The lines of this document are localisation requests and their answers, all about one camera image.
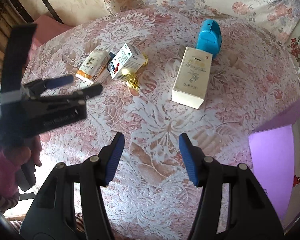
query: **blue tape dispenser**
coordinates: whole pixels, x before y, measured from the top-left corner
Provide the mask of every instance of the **blue tape dispenser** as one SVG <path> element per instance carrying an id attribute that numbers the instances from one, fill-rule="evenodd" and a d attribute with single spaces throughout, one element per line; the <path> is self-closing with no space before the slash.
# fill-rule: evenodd
<path id="1" fill-rule="evenodd" d="M 211 53 L 215 58 L 221 49 L 222 36 L 218 23 L 212 19 L 203 22 L 199 32 L 197 49 Z"/>

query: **floral tablecloth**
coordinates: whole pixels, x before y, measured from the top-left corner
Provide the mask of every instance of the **floral tablecloth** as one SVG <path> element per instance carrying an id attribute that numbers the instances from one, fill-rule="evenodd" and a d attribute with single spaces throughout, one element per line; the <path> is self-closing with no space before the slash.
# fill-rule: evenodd
<path id="1" fill-rule="evenodd" d="M 212 62 L 206 103 L 199 110 L 171 101 L 184 46 L 196 45 L 200 24 L 220 24 L 222 49 Z M 114 180 L 103 189 L 106 211 L 118 239 L 186 239 L 201 189 L 188 180 L 178 149 L 186 132 L 206 155 L 252 168 L 248 135 L 300 98 L 290 54 L 273 35 L 244 20 L 209 10 L 147 8 L 97 19 L 41 46 L 24 82 L 76 73 L 91 50 L 117 52 L 138 46 L 149 64 L 138 71 L 140 92 L 110 77 L 90 100 L 88 118 L 41 135 L 42 168 L 37 187 L 57 162 L 80 163 L 98 154 L 117 131 L 126 143 Z M 66 94 L 80 80 L 46 94 Z M 80 211 L 76 185 L 76 210 Z M 219 229 L 226 224 L 227 189 Z"/>

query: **purple box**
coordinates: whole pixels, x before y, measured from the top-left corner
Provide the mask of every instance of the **purple box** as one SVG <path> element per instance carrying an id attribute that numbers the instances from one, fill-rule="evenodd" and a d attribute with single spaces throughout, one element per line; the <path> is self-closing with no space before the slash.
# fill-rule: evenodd
<path id="1" fill-rule="evenodd" d="M 249 135 L 253 172 L 284 228 L 300 214 L 300 99 Z"/>

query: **pink tablecloth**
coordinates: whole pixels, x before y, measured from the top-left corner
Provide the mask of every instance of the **pink tablecloth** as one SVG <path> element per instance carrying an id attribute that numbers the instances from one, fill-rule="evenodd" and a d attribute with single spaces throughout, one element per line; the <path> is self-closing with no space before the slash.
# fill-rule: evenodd
<path id="1" fill-rule="evenodd" d="M 249 133 L 300 98 L 300 82 L 284 45 L 263 29 L 214 12 L 223 43 L 212 63 L 206 104 L 194 110 L 172 102 L 180 45 L 195 46 L 200 24 L 210 14 L 178 8 L 127 11 L 80 25 L 41 46 L 24 81 L 74 74 L 94 48 L 117 52 L 125 42 L 144 51 L 149 64 L 138 72 L 139 93 L 108 78 L 103 94 L 88 103 L 88 119 L 41 136 L 37 186 L 57 162 L 80 163 L 123 132 L 119 168 L 103 190 L 113 229 L 131 239 L 186 239 L 201 190 L 188 180 L 179 134 L 187 132 L 221 163 L 252 167 Z M 79 82 L 47 94 L 69 93 Z M 226 224 L 226 196 L 225 190 L 220 229 Z"/>

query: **human hand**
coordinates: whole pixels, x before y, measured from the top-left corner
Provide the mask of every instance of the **human hand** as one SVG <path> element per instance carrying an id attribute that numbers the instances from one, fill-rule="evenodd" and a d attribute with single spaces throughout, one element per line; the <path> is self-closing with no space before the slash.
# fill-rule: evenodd
<path id="1" fill-rule="evenodd" d="M 42 150 L 40 136 L 28 140 L 28 146 L 14 147 L 4 150 L 4 156 L 15 166 L 21 166 L 32 157 L 34 164 L 40 167 L 40 152 Z"/>

